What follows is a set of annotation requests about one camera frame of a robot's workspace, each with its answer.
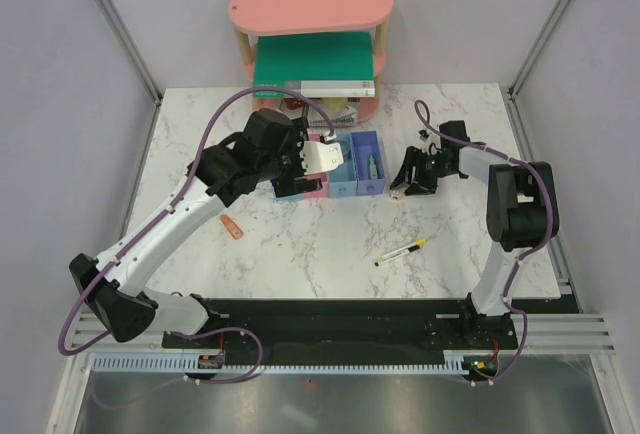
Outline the green correction pen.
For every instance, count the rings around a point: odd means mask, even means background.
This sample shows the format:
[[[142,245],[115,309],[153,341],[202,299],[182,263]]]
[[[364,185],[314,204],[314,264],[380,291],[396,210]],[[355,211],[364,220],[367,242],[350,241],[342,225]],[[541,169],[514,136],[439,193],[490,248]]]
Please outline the green correction pen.
[[[376,161],[373,155],[368,157],[369,178],[375,180],[379,178]]]

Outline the four-compartment pastel organizer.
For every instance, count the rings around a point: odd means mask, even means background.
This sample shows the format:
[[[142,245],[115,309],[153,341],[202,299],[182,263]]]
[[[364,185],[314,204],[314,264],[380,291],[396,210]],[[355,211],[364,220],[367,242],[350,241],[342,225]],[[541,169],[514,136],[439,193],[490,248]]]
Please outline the four-compartment pastel organizer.
[[[280,202],[300,201],[317,198],[348,198],[356,196],[378,196],[385,191],[386,173],[384,158],[376,131],[352,131],[337,135],[337,141],[343,152],[344,163],[329,173],[311,176],[320,179],[321,190],[301,196],[275,199]],[[369,178],[368,157],[373,155],[379,178]]]

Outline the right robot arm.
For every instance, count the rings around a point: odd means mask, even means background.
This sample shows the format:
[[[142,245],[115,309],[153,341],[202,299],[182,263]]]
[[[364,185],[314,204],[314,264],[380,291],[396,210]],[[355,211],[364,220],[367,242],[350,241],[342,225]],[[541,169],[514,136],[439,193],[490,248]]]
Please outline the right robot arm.
[[[512,311],[511,291],[524,259],[542,249],[559,230],[553,170],[547,162],[526,163],[471,142],[462,120],[443,123],[437,135],[438,148],[406,149],[390,189],[396,198],[432,195],[439,180],[453,175],[473,177],[486,186],[486,224],[492,246],[480,281],[469,294],[472,314],[457,325],[460,340],[477,348],[494,335],[489,317]]]

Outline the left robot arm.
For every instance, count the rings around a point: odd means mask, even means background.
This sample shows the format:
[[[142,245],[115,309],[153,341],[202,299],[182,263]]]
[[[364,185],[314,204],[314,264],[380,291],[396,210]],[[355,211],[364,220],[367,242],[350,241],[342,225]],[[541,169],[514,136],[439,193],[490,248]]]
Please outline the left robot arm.
[[[185,182],[141,225],[96,257],[77,255],[70,271],[85,302],[117,342],[145,332],[180,332],[198,347],[219,336],[219,323],[196,296],[156,292],[147,283],[197,229],[262,182],[278,196],[320,189],[316,176],[339,167],[330,135],[310,139],[306,119],[271,109],[252,113],[240,132],[197,152]]]

